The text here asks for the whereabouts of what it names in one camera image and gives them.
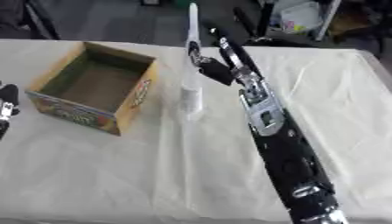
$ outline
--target white cloth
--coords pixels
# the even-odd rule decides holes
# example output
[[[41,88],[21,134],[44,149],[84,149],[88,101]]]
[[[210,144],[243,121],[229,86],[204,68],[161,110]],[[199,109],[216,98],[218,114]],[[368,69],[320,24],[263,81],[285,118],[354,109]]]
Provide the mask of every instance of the white cloth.
[[[0,80],[25,88],[74,44],[0,40]],[[107,45],[158,58],[159,82],[141,113],[128,133],[111,136],[41,115],[21,94],[22,113],[0,143],[1,218],[289,220],[249,134],[238,86],[203,78],[204,115],[185,128],[178,118],[183,49]],[[392,94],[384,85],[391,80],[378,62],[355,50],[248,52],[319,155],[347,216],[392,221]],[[214,48],[203,53],[220,57]]]

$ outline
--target colorful printed box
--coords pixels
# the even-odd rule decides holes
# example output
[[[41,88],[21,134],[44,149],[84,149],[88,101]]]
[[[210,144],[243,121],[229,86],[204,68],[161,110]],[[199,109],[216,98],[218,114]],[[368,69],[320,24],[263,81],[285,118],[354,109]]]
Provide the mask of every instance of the colorful printed box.
[[[25,92],[41,113],[120,136],[156,72],[152,57],[80,43]]]

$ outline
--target gray floor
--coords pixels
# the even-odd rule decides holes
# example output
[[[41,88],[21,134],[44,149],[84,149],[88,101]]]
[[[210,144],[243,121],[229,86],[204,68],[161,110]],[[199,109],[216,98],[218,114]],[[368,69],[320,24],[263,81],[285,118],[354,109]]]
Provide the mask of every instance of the gray floor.
[[[48,9],[63,39],[119,41],[162,46],[183,46],[187,34],[187,9],[174,3],[162,7],[141,6],[139,0],[39,0]],[[195,0],[201,19],[211,19],[223,26],[241,43],[245,31],[234,22],[232,9],[241,6],[255,21],[258,8],[249,0]],[[203,46],[213,40],[200,30]],[[304,37],[286,36],[302,40]],[[350,39],[335,45],[327,39],[312,43],[331,48],[357,48],[377,52],[374,41]],[[392,50],[387,49],[381,63],[392,72]]]

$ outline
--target robotic arm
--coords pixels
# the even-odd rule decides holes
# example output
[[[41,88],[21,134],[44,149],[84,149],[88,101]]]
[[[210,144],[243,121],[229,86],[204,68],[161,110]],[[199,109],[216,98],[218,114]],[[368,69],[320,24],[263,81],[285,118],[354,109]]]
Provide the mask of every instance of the robotic arm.
[[[17,86],[6,85],[0,88],[0,140],[10,127],[11,117],[19,114],[18,105]]]
[[[192,63],[205,76],[230,86],[243,86],[241,103],[265,168],[295,224],[346,224],[333,184],[290,113],[284,109],[245,50],[216,24],[205,23],[219,43],[228,66],[200,55],[197,43],[188,49]]]

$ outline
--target white bottle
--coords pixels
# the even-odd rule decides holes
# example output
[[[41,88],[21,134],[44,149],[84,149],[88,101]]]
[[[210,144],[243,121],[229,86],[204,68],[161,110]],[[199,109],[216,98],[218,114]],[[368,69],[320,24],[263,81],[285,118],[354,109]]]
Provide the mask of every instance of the white bottle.
[[[189,7],[189,32],[185,45],[180,108],[185,119],[197,120],[201,117],[203,111],[203,91],[199,69],[193,65],[188,55],[188,46],[191,41],[198,43],[200,46],[199,15],[196,3],[191,3]]]

